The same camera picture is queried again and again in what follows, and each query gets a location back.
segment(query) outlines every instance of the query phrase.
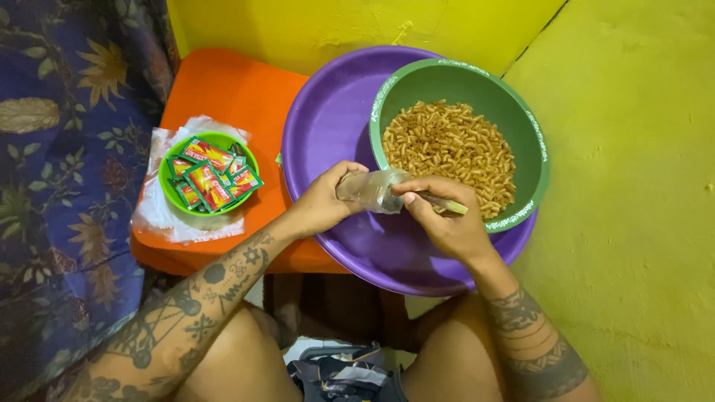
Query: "left hand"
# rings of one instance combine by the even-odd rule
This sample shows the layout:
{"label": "left hand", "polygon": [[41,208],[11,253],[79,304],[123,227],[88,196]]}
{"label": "left hand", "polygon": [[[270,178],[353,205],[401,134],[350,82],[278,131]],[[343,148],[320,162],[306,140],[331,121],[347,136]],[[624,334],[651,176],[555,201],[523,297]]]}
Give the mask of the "left hand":
{"label": "left hand", "polygon": [[363,209],[356,202],[340,201],[335,196],[335,186],[347,172],[369,169],[357,162],[344,160],[318,176],[298,198],[287,213],[295,222],[298,235],[308,237],[324,232],[346,217]]}

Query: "orange plastic surface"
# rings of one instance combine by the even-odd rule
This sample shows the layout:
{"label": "orange plastic surface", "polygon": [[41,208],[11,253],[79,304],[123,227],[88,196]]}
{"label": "orange plastic surface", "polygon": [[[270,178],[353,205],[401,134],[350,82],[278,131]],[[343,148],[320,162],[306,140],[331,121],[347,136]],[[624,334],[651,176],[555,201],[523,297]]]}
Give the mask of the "orange plastic surface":
{"label": "orange plastic surface", "polygon": [[[161,127],[176,130],[190,117],[205,114],[252,133],[248,146],[265,185],[242,206],[243,235],[183,245],[132,228],[132,254],[138,261],[167,273],[191,275],[291,205],[275,158],[288,109],[307,78],[226,49],[200,49],[182,60]],[[268,273],[290,272],[348,273],[312,238],[292,244],[268,267]]]}

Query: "thigh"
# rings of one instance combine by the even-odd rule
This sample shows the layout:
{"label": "thigh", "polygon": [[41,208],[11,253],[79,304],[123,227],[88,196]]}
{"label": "thigh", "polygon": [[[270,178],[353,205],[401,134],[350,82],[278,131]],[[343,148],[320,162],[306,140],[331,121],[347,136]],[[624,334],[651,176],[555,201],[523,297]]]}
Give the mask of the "thigh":
{"label": "thigh", "polygon": [[427,337],[402,385],[409,402],[506,398],[482,300],[470,293]]}
{"label": "thigh", "polygon": [[261,329],[251,308],[241,302],[204,360],[179,389],[176,401],[302,401],[275,339]]}

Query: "dry pasta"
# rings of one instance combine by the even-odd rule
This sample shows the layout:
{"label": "dry pasta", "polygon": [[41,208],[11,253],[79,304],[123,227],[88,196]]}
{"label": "dry pasta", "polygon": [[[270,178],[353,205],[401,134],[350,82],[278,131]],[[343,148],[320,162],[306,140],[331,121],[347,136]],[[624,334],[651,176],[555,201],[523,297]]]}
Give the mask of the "dry pasta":
{"label": "dry pasta", "polygon": [[496,124],[473,116],[468,104],[419,101],[400,110],[383,134],[391,167],[413,177],[439,175],[474,187],[482,217],[514,202],[514,156]]}

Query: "hand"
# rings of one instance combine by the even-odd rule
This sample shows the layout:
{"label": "hand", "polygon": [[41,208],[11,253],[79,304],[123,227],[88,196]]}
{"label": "hand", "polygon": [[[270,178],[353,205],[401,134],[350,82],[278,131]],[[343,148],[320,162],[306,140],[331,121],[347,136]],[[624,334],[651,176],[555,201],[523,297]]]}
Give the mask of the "hand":
{"label": "hand", "polygon": [[[428,190],[469,208],[465,215],[443,217],[414,191]],[[462,264],[478,264],[497,257],[482,222],[477,196],[472,187],[439,176],[424,176],[393,185],[394,195],[402,195],[410,214],[425,228],[435,245]]]}
{"label": "hand", "polygon": [[368,168],[357,162],[338,162],[318,176],[310,187],[288,210],[298,228],[299,237],[308,237],[324,232],[346,217],[360,212],[355,202],[340,201],[335,196],[335,186],[340,178],[351,170],[367,172]]}

